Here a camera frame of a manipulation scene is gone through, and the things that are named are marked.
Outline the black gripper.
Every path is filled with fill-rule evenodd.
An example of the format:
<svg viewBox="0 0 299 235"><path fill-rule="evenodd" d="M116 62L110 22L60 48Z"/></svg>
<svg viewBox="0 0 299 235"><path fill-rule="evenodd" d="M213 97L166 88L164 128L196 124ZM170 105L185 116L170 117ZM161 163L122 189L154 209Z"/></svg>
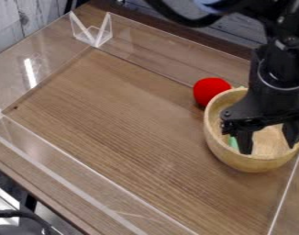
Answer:
<svg viewBox="0 0 299 235"><path fill-rule="evenodd" d="M253 132L281 124L289 148L299 142L299 93L259 96L247 91L238 101L220 112L221 133L236 136L241 154L252 153Z"/></svg>

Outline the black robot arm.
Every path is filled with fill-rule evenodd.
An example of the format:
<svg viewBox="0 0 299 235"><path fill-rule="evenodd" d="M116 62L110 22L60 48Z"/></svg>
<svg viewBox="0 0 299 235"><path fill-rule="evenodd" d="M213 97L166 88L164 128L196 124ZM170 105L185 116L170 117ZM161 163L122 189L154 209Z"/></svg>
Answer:
<svg viewBox="0 0 299 235"><path fill-rule="evenodd" d="M194 0L204 17L180 15L164 0L144 0L168 20L204 28L238 13L260 21L267 43L252 51L244 98L220 112L224 135L252 153L253 133L279 124L289 147L299 141L299 0Z"/></svg>

